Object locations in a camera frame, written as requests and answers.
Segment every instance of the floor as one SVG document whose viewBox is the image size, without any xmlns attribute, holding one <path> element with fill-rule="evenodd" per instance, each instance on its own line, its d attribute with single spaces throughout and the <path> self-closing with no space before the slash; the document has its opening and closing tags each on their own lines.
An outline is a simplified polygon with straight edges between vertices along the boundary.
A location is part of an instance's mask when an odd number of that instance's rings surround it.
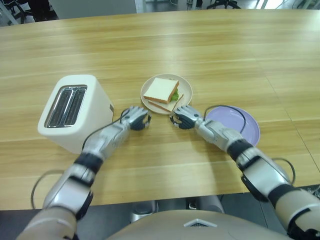
<svg viewBox="0 0 320 240">
<path fill-rule="evenodd" d="M 318 186 L 305 187 L 313 191 Z M 259 202 L 250 193 L 220 195 L 224 211 L 272 231 L 286 234 L 273 206 Z M 184 198 L 159 200 L 159 211 L 185 209 Z M 77 234 L 80 240 L 104 240 L 129 224 L 131 203 L 90 206 L 86 216 L 78 222 Z M 13 240 L 26 227 L 39 210 L 0 211 L 0 233 L 2 240 Z"/>
<path fill-rule="evenodd" d="M 170 11 L 186 11 L 191 9 L 191 4 L 187 4 L 186 0 L 146 0 L 146 10 L 152 12 L 170 12 Z M 203 0 L 201 9 L 206 9 L 214 0 Z M 260 9 L 264 0 L 237 0 L 238 5 L 242 9 Z M 296 9 L 297 6 L 305 0 L 268 0 L 265 9 Z M 143 0 L 135 0 L 137 13 L 143 13 Z M 24 10 L 29 9 L 27 3 L 22 5 Z M 8 18 L 0 13 L 0 27 L 7 26 Z M 27 16 L 25 23 L 33 23 L 32 16 Z"/>
</svg>

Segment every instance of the bread slice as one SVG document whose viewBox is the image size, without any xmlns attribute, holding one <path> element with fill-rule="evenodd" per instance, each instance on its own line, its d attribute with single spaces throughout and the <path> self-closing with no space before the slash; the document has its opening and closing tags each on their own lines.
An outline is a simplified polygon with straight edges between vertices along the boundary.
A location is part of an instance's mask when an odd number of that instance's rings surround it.
<svg viewBox="0 0 320 240">
<path fill-rule="evenodd" d="M 168 104 L 170 103 L 171 97 L 175 93 L 178 86 L 178 80 L 156 77 L 143 97 L 154 102 Z"/>
<path fill-rule="evenodd" d="M 183 94 L 179 94 L 179 99 L 177 101 L 171 101 L 168 104 L 160 103 L 152 100 L 148 100 L 148 102 L 153 106 L 156 106 L 162 110 L 167 111 L 168 113 L 171 113 L 177 106 L 177 103 L 183 98 L 183 96 L 184 96 Z"/>
</svg>

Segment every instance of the wood grain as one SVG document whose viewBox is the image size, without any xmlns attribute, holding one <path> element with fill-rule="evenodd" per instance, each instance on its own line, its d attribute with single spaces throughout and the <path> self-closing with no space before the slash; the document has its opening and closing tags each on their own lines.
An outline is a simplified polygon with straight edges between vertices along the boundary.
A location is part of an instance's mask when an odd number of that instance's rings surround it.
<svg viewBox="0 0 320 240">
<path fill-rule="evenodd" d="M 0 28 L 0 209 L 29 209 L 36 179 L 77 157 L 37 132 L 56 82 L 72 74 L 98 78 L 114 117 L 142 106 L 140 89 L 150 77 L 180 75 L 195 108 L 245 109 L 259 123 L 258 147 L 292 161 L 297 186 L 319 184 L 319 26 L 319 11 L 203 10 Z M 150 128 L 131 132 L 102 166 L 93 204 L 245 192 L 240 176 L 193 130 L 154 114 Z M 38 207 L 58 177 L 41 182 Z"/>
</svg>

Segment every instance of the purple plate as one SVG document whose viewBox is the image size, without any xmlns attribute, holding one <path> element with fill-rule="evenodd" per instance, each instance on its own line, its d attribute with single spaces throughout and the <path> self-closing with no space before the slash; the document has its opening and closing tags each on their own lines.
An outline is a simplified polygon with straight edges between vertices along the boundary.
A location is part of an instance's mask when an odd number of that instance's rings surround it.
<svg viewBox="0 0 320 240">
<path fill-rule="evenodd" d="M 238 109 L 245 116 L 246 124 L 242 136 L 253 146 L 257 145 L 260 139 L 260 128 L 257 121 L 247 111 L 236 106 L 231 107 Z M 240 113 L 225 106 L 214 108 L 205 118 L 221 122 L 227 128 L 235 129 L 239 132 L 244 125 L 244 119 Z"/>
</svg>

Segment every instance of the toaster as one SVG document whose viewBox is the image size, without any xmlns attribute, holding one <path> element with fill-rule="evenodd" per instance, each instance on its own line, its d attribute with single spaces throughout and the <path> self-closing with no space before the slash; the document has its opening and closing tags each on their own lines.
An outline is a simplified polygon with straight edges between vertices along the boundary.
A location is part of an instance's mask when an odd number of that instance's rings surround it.
<svg viewBox="0 0 320 240">
<path fill-rule="evenodd" d="M 86 137 L 110 124 L 114 105 L 93 75 L 69 75 L 55 85 L 38 122 L 38 132 L 74 154 Z"/>
</svg>

